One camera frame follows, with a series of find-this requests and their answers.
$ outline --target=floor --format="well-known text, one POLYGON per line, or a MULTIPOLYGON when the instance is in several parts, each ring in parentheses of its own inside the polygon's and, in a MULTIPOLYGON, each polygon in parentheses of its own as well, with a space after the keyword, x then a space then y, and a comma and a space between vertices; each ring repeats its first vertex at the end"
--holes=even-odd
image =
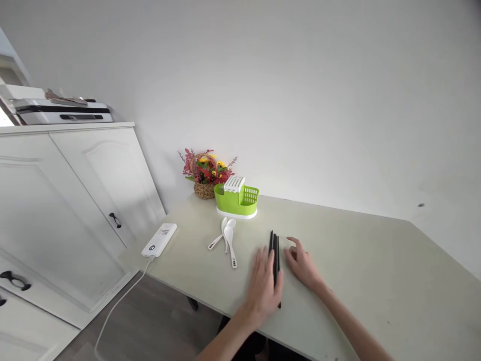
MULTIPOLYGON (((108 312, 138 273, 56 358, 97 361, 93 349, 108 312)), ((222 316, 206 306, 192 310, 181 293, 145 276, 110 316, 99 344, 106 361, 193 360, 215 337, 222 316)))

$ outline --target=person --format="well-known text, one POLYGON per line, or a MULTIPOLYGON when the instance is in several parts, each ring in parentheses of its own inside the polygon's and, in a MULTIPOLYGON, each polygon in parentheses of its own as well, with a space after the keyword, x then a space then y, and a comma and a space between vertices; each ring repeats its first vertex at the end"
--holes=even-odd
MULTIPOLYGON (((393 361, 393 358, 326 285, 301 241, 294 237, 287 237, 287 239, 296 244, 289 249, 284 249, 290 270, 326 305, 359 359, 361 361, 393 361)), ((269 256, 267 247, 256 251, 246 300, 231 320, 227 318, 227 321, 223 321, 217 337, 198 355, 197 361, 254 360, 254 354, 249 355, 249 352, 259 353, 262 350, 265 340, 264 342, 255 340, 258 336, 262 341, 262 336, 255 330, 264 325, 278 309, 284 287, 282 269, 278 273, 277 284, 274 287, 273 264, 273 250, 269 256), (258 346, 253 348, 252 343, 257 343, 258 346)), ((305 359, 271 341, 269 351, 269 360, 305 359), (272 355, 271 346, 276 350, 277 359, 272 355)))

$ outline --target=white power bank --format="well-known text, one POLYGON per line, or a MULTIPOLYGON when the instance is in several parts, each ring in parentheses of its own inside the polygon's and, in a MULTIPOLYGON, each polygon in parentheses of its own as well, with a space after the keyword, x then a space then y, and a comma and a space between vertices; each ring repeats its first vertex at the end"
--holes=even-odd
POLYGON ((142 256, 144 257, 158 257, 164 250, 167 243, 169 243, 170 238, 177 229, 177 224, 175 223, 164 223, 160 226, 159 230, 155 233, 147 246, 142 251, 142 256))

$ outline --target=black chopsticks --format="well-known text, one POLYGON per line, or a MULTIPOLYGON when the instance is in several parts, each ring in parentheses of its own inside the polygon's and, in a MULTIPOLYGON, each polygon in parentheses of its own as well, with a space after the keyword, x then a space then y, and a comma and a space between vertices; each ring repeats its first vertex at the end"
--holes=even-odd
POLYGON ((271 254, 271 250, 274 250, 275 258, 274 258, 274 266, 273 266, 273 273, 274 273, 274 287, 277 283, 277 274, 281 269, 281 264, 279 262, 279 236, 271 231, 271 238, 269 240, 269 254, 271 254))

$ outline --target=cabinet door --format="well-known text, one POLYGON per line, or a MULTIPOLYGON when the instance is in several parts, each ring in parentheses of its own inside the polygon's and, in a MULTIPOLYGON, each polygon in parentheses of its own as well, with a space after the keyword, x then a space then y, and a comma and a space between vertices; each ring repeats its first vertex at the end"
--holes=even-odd
POLYGON ((127 247, 165 216, 133 128, 51 137, 127 247), (111 213, 121 228, 109 217, 111 213))
POLYGON ((2 361, 51 361, 79 331, 0 288, 2 361))
POLYGON ((126 282, 125 246, 48 134, 0 137, 0 286, 78 328, 126 282))

